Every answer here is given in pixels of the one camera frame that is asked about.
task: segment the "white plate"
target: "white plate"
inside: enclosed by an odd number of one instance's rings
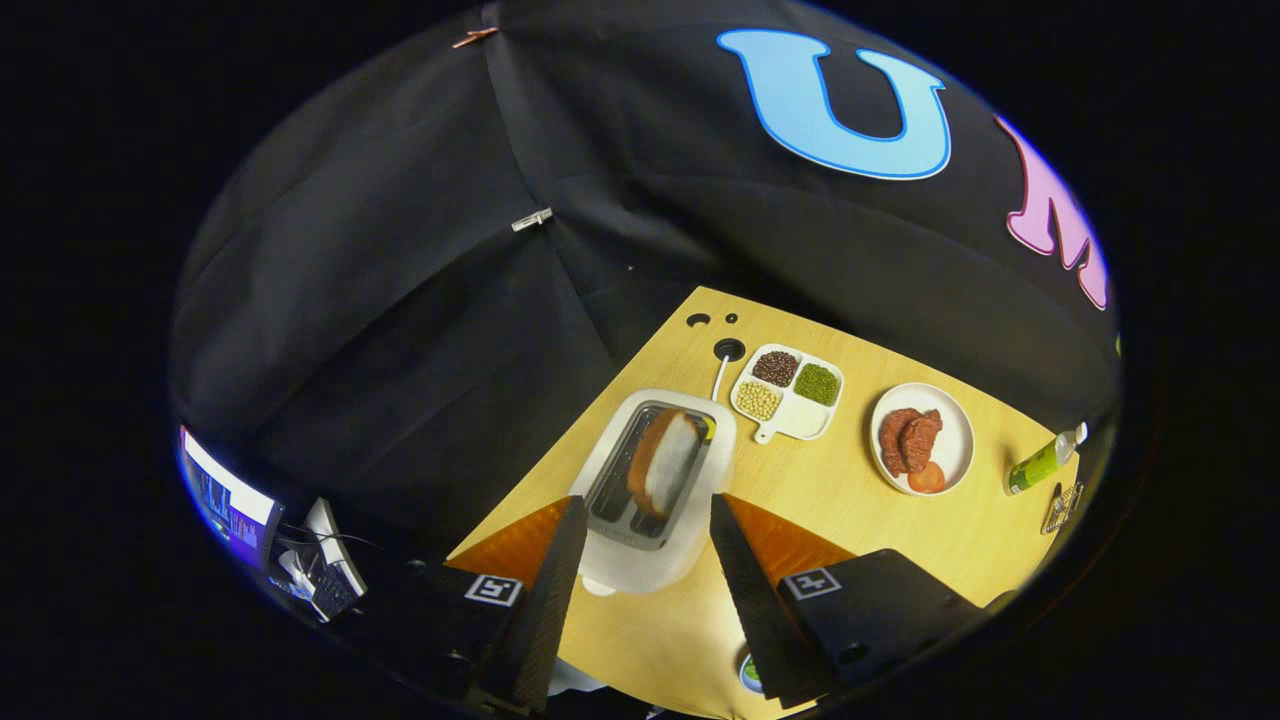
[[[937,409],[938,415],[942,418],[942,432],[938,433],[937,439],[933,442],[933,454],[929,456],[929,460],[937,462],[938,468],[942,469],[942,475],[947,480],[946,487],[941,492],[915,492],[906,484],[906,473],[892,475],[884,468],[884,460],[881,457],[879,427],[884,421],[886,415],[902,407],[914,407],[920,413]],[[969,423],[969,415],[965,414],[964,407],[960,407],[960,404],[955,398],[931,384],[905,383],[888,389],[881,396],[879,402],[876,404],[876,409],[872,410],[872,427],[869,432],[872,451],[876,455],[876,466],[879,468],[881,474],[884,475],[884,479],[891,486],[908,495],[918,495],[920,497],[946,495],[960,484],[960,480],[969,471],[969,465],[973,464],[973,425]]]
[[[796,372],[791,374],[791,380],[785,387],[778,387],[751,374],[751,370],[755,369],[755,363],[760,359],[760,356],[774,350],[781,350],[799,360]],[[832,375],[836,375],[836,382],[840,383],[840,389],[836,391],[836,400],[829,406],[814,402],[813,400],[796,393],[796,379],[800,377],[800,372],[804,370],[805,365],[826,368]],[[751,415],[737,404],[737,391],[749,382],[758,382],[773,392],[773,395],[780,397],[778,409],[774,410],[773,416],[768,420],[762,420],[755,415]],[[787,347],[776,342],[768,342],[758,347],[755,352],[751,354],[751,359],[742,366],[742,370],[737,375],[737,380],[731,388],[728,388],[728,401],[733,410],[737,410],[745,418],[755,420],[760,424],[753,436],[755,442],[759,443],[765,443],[773,439],[773,433],[782,433],[796,439],[818,439],[824,432],[827,432],[827,428],[831,427],[831,420],[836,416],[836,409],[840,407],[840,398],[844,395],[845,374],[840,372],[840,368],[827,363],[822,357],[815,357],[808,352],[801,352],[794,347]]]

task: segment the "green bottle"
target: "green bottle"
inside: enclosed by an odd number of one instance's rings
[[[1084,423],[1080,423],[1074,430],[1057,433],[1053,442],[1039,448],[1036,455],[1014,465],[1014,469],[1009,471],[1009,492],[1018,495],[1056,473],[1059,468],[1066,465],[1066,461],[1071,459],[1071,454],[1084,442],[1088,434],[1089,428]]]

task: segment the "white toaster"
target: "white toaster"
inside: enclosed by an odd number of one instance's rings
[[[570,488],[588,509],[586,589],[646,593],[684,578],[707,544],[736,439],[733,413],[710,400],[667,389],[627,397]]]

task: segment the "keyboard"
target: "keyboard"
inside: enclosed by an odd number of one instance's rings
[[[342,571],[342,562],[325,565],[312,578],[312,583],[316,589],[311,593],[311,603],[325,620],[333,620],[337,614],[351,607],[360,597]]]

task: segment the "screen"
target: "screen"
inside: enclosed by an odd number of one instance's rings
[[[214,460],[187,428],[180,434],[187,489],[205,523],[236,557],[264,569],[283,506]]]

